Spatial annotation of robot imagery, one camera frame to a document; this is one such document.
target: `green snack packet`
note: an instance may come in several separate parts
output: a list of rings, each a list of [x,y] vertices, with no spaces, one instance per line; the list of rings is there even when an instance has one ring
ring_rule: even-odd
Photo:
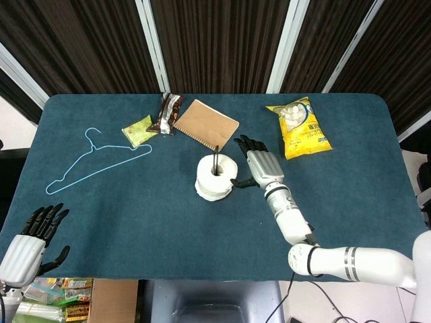
[[[128,126],[127,128],[121,129],[124,136],[128,138],[133,148],[146,142],[148,139],[157,135],[157,133],[151,133],[147,131],[147,128],[152,126],[151,117],[148,115],[144,119]]]

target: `stack of toilet paper rolls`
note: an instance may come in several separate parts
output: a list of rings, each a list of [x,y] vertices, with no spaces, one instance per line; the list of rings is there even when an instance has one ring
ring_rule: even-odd
[[[231,178],[236,178],[238,166],[226,155],[218,155],[218,175],[214,175],[213,155],[202,158],[197,165],[195,188],[207,201],[225,198],[232,191]]]

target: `cardboard box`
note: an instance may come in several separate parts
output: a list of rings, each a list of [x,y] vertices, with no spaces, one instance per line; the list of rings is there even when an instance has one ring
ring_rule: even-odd
[[[138,280],[94,279],[88,323],[134,323]]]

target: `blue table cover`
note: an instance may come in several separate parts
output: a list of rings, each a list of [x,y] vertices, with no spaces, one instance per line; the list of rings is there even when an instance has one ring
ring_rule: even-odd
[[[372,94],[309,94],[333,150],[287,161],[277,116],[265,105],[303,96],[186,94],[181,113],[199,99],[240,122],[234,136],[246,134],[266,143],[278,156],[285,183],[321,246],[392,248],[411,256],[413,241],[425,227],[385,102]],[[196,167],[212,151],[179,131],[150,139],[149,155],[56,194],[45,193],[49,183],[89,151],[86,129],[102,132],[89,132],[97,147],[129,145],[121,129],[148,114],[155,120],[160,98],[102,94],[49,99],[1,232],[0,255],[33,210],[63,202],[71,212],[44,260],[53,260],[64,245],[71,251],[48,276],[288,280],[290,246],[263,191],[234,189],[222,201],[203,200],[194,187]],[[87,155],[64,185],[132,158],[140,149],[145,150],[103,149]],[[238,164],[239,179],[250,176],[233,138],[222,153]]]

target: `wire hanger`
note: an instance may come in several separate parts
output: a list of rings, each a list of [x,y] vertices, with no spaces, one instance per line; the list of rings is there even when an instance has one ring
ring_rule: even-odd
[[[45,188],[45,192],[47,193],[47,195],[52,195],[52,194],[55,194],[55,193],[57,193],[57,192],[60,192],[60,191],[62,191],[62,190],[64,190],[64,189],[66,189],[66,188],[68,188],[68,187],[70,187],[70,186],[72,186],[72,185],[75,185],[75,184],[77,184],[77,183],[79,183],[79,182],[81,182],[81,181],[83,181],[83,180],[86,180],[87,178],[89,178],[89,177],[92,177],[93,175],[96,175],[96,174],[99,174],[99,173],[101,173],[101,172],[103,172],[103,171],[105,171],[105,170],[109,170],[110,168],[114,168],[114,167],[116,167],[116,166],[119,166],[119,165],[122,165],[122,164],[125,164],[125,163],[127,163],[127,162],[131,162],[132,160],[134,160],[134,159],[137,159],[137,158],[140,158],[140,157],[143,157],[143,156],[145,156],[145,155],[148,155],[149,153],[151,153],[152,151],[153,151],[153,148],[151,147],[151,145],[148,145],[148,144],[145,144],[145,145],[139,145],[139,146],[137,146],[136,148],[130,148],[130,147],[127,147],[127,146],[114,146],[114,145],[105,145],[105,146],[101,146],[101,147],[99,147],[99,148],[97,148],[94,144],[93,144],[93,141],[87,136],[87,132],[88,131],[90,131],[90,130],[95,130],[95,131],[97,131],[98,133],[102,133],[101,131],[99,131],[98,129],[96,129],[96,128],[88,128],[87,130],[86,130],[86,133],[85,133],[85,136],[86,136],[86,138],[88,139],[88,141],[90,142],[90,145],[91,145],[91,150],[89,151],[89,152],[87,152],[87,153],[83,153],[81,156],[79,156],[78,157],[78,159],[77,160],[75,160],[75,162],[72,164],[72,166],[70,166],[69,167],[69,169],[64,173],[64,175],[63,175],[63,177],[60,179],[60,180],[54,180],[54,181],[52,181],[46,188]],[[83,158],[84,156],[86,156],[86,155],[89,155],[89,154],[91,154],[91,153],[93,153],[94,151],[96,151],[96,150],[102,150],[102,149],[104,149],[104,148],[121,148],[121,149],[128,149],[128,150],[131,150],[131,151],[135,151],[136,149],[138,149],[139,147],[149,147],[149,151],[147,151],[147,152],[145,152],[145,153],[142,153],[141,155],[138,155],[138,156],[135,156],[135,157],[132,157],[132,158],[130,158],[130,159],[127,159],[127,160],[124,160],[124,161],[121,161],[121,162],[119,162],[119,163],[117,163],[117,164],[114,164],[114,165],[111,165],[111,166],[108,166],[108,167],[105,167],[105,168],[103,168],[103,169],[101,169],[101,170],[98,170],[97,172],[94,172],[94,173],[91,173],[90,175],[87,175],[87,176],[85,176],[85,177],[83,177],[83,178],[80,178],[79,180],[76,180],[75,182],[73,182],[73,183],[71,183],[71,184],[69,184],[69,185],[67,185],[67,186],[64,186],[64,187],[62,187],[62,188],[59,188],[58,190],[55,190],[54,192],[49,192],[48,191],[48,189],[51,187],[51,185],[53,185],[53,184],[55,184],[55,183],[58,183],[58,182],[62,182],[62,181],[64,181],[65,180],[65,178],[66,178],[66,175],[67,175],[67,173],[69,173],[71,170],[72,170],[72,168],[73,167],[75,167],[75,165],[81,160],[81,158]]]

